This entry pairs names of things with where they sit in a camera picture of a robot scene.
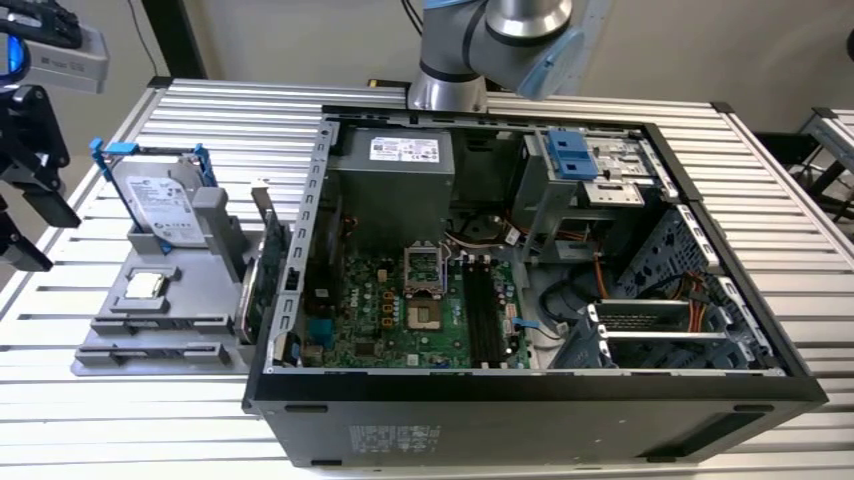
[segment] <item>power supply label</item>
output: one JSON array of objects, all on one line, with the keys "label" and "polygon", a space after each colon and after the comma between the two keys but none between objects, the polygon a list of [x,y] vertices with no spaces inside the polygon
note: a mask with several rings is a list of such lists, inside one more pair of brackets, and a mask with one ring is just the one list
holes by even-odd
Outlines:
[{"label": "power supply label", "polygon": [[438,140],[376,137],[370,140],[370,160],[438,163]]},{"label": "power supply label", "polygon": [[438,444],[438,425],[350,425],[353,453],[432,453]]},{"label": "power supply label", "polygon": [[152,233],[178,247],[204,245],[204,234],[181,184],[162,177],[127,176],[125,182]]}]

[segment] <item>motherboard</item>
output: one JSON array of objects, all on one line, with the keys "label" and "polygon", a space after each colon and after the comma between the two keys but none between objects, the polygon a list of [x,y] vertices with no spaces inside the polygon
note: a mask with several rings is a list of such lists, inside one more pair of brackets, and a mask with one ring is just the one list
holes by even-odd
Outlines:
[{"label": "motherboard", "polygon": [[453,260],[434,247],[398,258],[349,255],[340,292],[334,318],[308,319],[305,366],[528,367],[506,263]]}]

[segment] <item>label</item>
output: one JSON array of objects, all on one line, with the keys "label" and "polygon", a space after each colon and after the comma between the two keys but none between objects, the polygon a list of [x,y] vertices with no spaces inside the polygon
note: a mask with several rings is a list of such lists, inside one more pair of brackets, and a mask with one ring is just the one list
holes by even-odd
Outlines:
[{"label": "label", "polygon": [[172,245],[204,245],[204,234],[181,184],[162,177],[126,177],[125,183],[152,233]]},{"label": "label", "polygon": [[433,453],[438,444],[438,425],[350,425],[353,453]]},{"label": "label", "polygon": [[370,160],[438,163],[438,140],[376,137],[370,140]]},{"label": "label", "polygon": [[554,240],[554,248],[560,260],[592,260],[592,248],[587,242]]},{"label": "label", "polygon": [[504,237],[504,243],[506,243],[506,245],[512,247],[517,241],[518,241],[518,230],[516,230],[514,227],[509,227],[509,232],[506,232],[506,236]]}]

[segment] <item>aluminum extrusion table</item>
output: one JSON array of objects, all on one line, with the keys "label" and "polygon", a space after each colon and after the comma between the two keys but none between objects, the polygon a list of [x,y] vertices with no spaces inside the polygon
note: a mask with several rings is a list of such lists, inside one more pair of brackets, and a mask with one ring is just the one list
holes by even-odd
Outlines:
[{"label": "aluminum extrusion table", "polygon": [[[268,179],[297,212],[321,104],[401,107],[400,89],[176,80],[149,88],[113,141],[210,149],[229,211],[260,229],[249,182]],[[829,403],[696,466],[577,470],[294,470],[265,423],[240,410],[244,378],[93,377],[73,349],[129,251],[129,220],[89,172],[71,196],[82,224],[47,229],[55,266],[14,275],[0,295],[0,477],[11,478],[854,478],[854,247],[748,132],[705,103],[493,94],[497,114],[653,122],[705,198],[753,282],[820,377]]]},{"label": "aluminum extrusion table", "polygon": [[815,108],[813,112],[800,132],[812,135],[836,161],[809,185],[812,197],[827,190],[844,170],[854,172],[854,110]]}]

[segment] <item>circuit board chip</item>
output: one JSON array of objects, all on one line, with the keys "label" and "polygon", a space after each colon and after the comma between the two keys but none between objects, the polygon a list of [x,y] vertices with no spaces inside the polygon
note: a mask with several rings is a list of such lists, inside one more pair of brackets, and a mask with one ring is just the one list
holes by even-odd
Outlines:
[{"label": "circuit board chip", "polygon": [[376,344],[373,342],[356,342],[356,357],[374,357]]},{"label": "circuit board chip", "polygon": [[409,330],[441,330],[441,309],[436,300],[406,301],[405,326]]}]

